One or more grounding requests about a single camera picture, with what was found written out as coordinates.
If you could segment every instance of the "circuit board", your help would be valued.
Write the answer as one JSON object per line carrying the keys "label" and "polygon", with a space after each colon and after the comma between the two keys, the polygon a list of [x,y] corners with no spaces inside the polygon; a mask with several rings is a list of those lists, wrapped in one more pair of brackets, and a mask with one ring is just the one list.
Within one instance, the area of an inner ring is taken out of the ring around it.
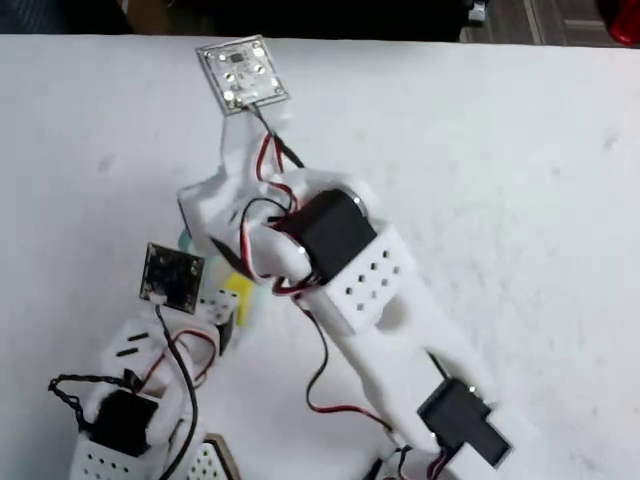
{"label": "circuit board", "polygon": [[140,298],[149,300],[151,293],[163,295],[167,307],[193,314],[203,272],[204,258],[149,243]]}
{"label": "circuit board", "polygon": [[225,115],[289,98],[260,35],[196,52]]}

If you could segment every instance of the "black cable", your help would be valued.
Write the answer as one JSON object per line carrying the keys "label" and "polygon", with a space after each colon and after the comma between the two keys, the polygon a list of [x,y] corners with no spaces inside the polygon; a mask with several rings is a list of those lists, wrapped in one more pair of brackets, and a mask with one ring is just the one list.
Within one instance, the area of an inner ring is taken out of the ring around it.
{"label": "black cable", "polygon": [[291,148],[289,148],[286,143],[284,143],[284,140],[282,140],[282,138],[271,128],[271,126],[262,116],[262,112],[260,112],[258,106],[255,104],[251,104],[246,106],[245,109],[253,113],[253,115],[255,115],[255,117],[260,120],[260,123],[264,125],[264,128],[267,130],[267,132],[269,132],[269,135],[273,137],[273,140],[276,142],[278,148],[280,148],[280,151],[284,154],[284,156],[287,157],[296,167],[304,168],[304,163],[302,163],[300,157],[298,157],[298,155],[296,155],[296,153]]}
{"label": "black cable", "polygon": [[[290,209],[288,209],[287,207],[285,207],[284,205],[282,205],[280,202],[273,200],[271,198],[267,198],[267,197],[256,197],[256,198],[252,198],[251,200],[249,200],[249,202],[245,205],[244,209],[242,210],[242,215],[240,216],[240,225],[244,225],[245,220],[247,219],[247,214],[249,212],[249,208],[251,208],[251,205],[253,205],[254,203],[258,203],[258,202],[268,202],[271,203],[273,205],[275,205],[276,207],[278,207],[280,210],[283,211],[283,213],[288,213]],[[280,217],[269,217],[268,220],[269,221],[276,221],[279,220]]]}
{"label": "black cable", "polygon": [[320,364],[320,367],[316,370],[316,372],[311,377],[311,380],[309,380],[309,383],[307,384],[307,390],[305,393],[305,400],[307,402],[307,406],[311,410],[317,413],[338,413],[338,412],[359,413],[361,415],[364,415],[365,417],[370,418],[371,420],[378,423],[379,425],[382,425],[382,427],[384,427],[385,430],[391,432],[393,430],[393,428],[391,428],[391,425],[389,425],[383,419],[374,415],[369,410],[363,407],[359,407],[357,405],[350,405],[350,404],[337,405],[335,407],[319,407],[317,405],[314,405],[313,402],[311,402],[311,390],[313,389],[313,386],[316,384],[318,379],[322,376],[322,374],[327,368],[327,364],[329,363],[329,346],[327,345],[327,339],[324,335],[324,332],[322,331],[322,328],[318,324],[318,321],[313,316],[313,314],[308,310],[304,310],[302,308],[301,310],[309,318],[309,320],[311,320],[314,327],[316,327],[316,330],[318,331],[318,335],[320,336],[320,340],[322,340],[322,350],[323,350],[322,363]]}
{"label": "black cable", "polygon": [[406,477],[404,473],[402,473],[402,467],[404,467],[404,462],[407,459],[407,453],[409,453],[413,448],[409,445],[405,446],[400,452],[400,461],[398,462],[398,478],[404,480]]}
{"label": "black cable", "polygon": [[189,448],[189,444],[193,440],[193,436],[196,431],[196,426],[198,425],[198,399],[196,398],[196,390],[195,390],[195,387],[193,386],[191,375],[189,374],[189,371],[187,370],[187,367],[184,364],[184,360],[182,359],[180,352],[176,348],[173,338],[171,338],[171,333],[169,332],[169,329],[167,328],[167,324],[165,323],[162,313],[160,312],[160,305],[156,305],[155,311],[156,311],[156,316],[158,317],[158,320],[160,320],[160,323],[162,325],[162,331],[164,333],[164,338],[167,341],[167,346],[169,347],[169,351],[173,355],[173,358],[176,360],[176,363],[178,364],[178,368],[180,368],[180,372],[182,372],[182,375],[184,376],[184,383],[186,383],[187,385],[187,391],[189,392],[189,399],[191,400],[191,426],[189,427],[189,432],[187,433],[187,437],[185,438],[184,443],[182,444],[182,447],[180,447],[180,450],[178,451],[176,457],[173,459],[173,462],[171,462],[171,464],[167,467],[167,469],[159,479],[159,480],[168,480],[171,477],[171,475],[173,475],[176,468],[178,468],[178,465],[180,465],[180,462],[182,462],[182,459],[184,458],[185,454],[187,453],[187,449]]}
{"label": "black cable", "polygon": [[71,407],[74,411],[80,431],[89,430],[92,427],[92,424],[84,418],[84,410],[80,404],[80,398],[77,395],[69,395],[58,387],[62,382],[108,383],[120,388],[135,391],[134,384],[127,381],[125,378],[110,377],[107,375],[76,375],[72,373],[63,373],[52,379],[49,382],[48,390]]}

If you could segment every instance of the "black wire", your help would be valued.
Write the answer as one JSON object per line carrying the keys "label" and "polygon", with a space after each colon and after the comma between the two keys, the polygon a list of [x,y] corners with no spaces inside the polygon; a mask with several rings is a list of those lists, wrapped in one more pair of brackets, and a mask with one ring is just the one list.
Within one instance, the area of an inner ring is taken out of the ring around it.
{"label": "black wire", "polygon": [[302,163],[302,160],[300,160],[300,157],[298,157],[298,155],[296,155],[296,153],[291,148],[289,148],[289,146],[286,143],[284,143],[284,140],[282,140],[282,138],[271,128],[271,126],[267,123],[267,121],[262,116],[262,112],[260,112],[260,109],[258,108],[258,106],[255,104],[251,104],[245,107],[245,109],[253,113],[256,116],[256,118],[260,120],[260,123],[264,125],[264,128],[267,130],[267,132],[269,132],[269,135],[273,137],[273,140],[276,142],[276,144],[278,145],[278,147],[280,148],[284,156],[287,157],[291,161],[291,163],[293,163],[296,167],[304,168],[304,163]]}
{"label": "black wire", "polygon": [[307,317],[309,317],[309,319],[313,323],[313,326],[316,327],[318,335],[320,335],[320,340],[322,340],[322,363],[320,364],[320,368],[318,368],[318,370],[316,370],[316,373],[314,373],[311,377],[311,380],[309,380],[309,383],[307,384],[307,391],[305,394],[307,406],[311,410],[314,410],[315,405],[311,403],[311,390],[327,368],[327,364],[329,363],[329,346],[327,345],[327,339],[325,338],[324,332],[322,331],[322,328],[320,328],[318,321],[315,319],[315,317],[313,317],[313,315],[310,315],[310,313],[305,312],[305,314],[307,315]]}
{"label": "black wire", "polygon": [[[271,203],[273,205],[275,205],[276,207],[278,207],[280,210],[282,210],[283,213],[288,213],[290,209],[288,209],[287,207],[285,207],[284,205],[282,205],[280,202],[273,200],[271,198],[267,198],[267,197],[256,197],[256,198],[252,198],[251,200],[249,200],[249,202],[245,205],[244,209],[242,210],[242,215],[240,216],[240,226],[244,225],[245,220],[247,219],[247,213],[249,212],[249,208],[251,208],[251,205],[253,205],[254,203],[258,203],[258,202],[268,202]],[[278,220],[280,217],[269,217],[269,220]]]}
{"label": "black wire", "polygon": [[400,479],[406,478],[404,476],[404,473],[402,473],[402,467],[404,467],[404,462],[407,459],[407,453],[409,453],[411,450],[413,450],[413,448],[407,445],[400,452],[400,461],[398,462],[398,478]]}
{"label": "black wire", "polygon": [[49,382],[48,390],[71,407],[75,414],[80,431],[89,430],[93,425],[84,418],[84,410],[80,404],[80,398],[77,395],[69,395],[58,387],[61,382],[108,383],[134,391],[133,385],[127,382],[124,378],[110,377],[106,375],[76,375],[72,373],[63,373],[52,379]]}
{"label": "black wire", "polygon": [[180,462],[182,461],[185,454],[187,453],[189,444],[193,440],[193,436],[196,431],[196,426],[198,425],[198,399],[196,398],[196,390],[195,390],[195,387],[193,386],[191,375],[189,374],[189,371],[187,370],[187,367],[184,364],[184,360],[182,359],[180,352],[176,348],[173,338],[171,338],[171,333],[169,332],[169,329],[167,328],[167,324],[165,323],[162,313],[160,312],[160,305],[156,305],[155,311],[156,311],[156,316],[158,317],[158,320],[160,320],[160,323],[162,324],[162,331],[164,333],[164,338],[167,340],[167,346],[169,347],[169,351],[173,355],[173,358],[175,358],[176,363],[178,364],[178,368],[180,368],[180,372],[182,372],[182,375],[184,376],[184,383],[186,383],[187,385],[187,391],[189,392],[189,399],[191,400],[191,426],[189,427],[189,432],[187,433],[187,437],[184,439],[184,443],[182,444],[182,447],[180,447],[180,450],[178,451],[178,454],[176,455],[176,457],[173,459],[173,462],[171,462],[171,464],[167,467],[167,469],[159,479],[159,480],[168,480],[171,477],[171,475],[173,475],[176,468],[178,468],[178,465],[180,465]]}

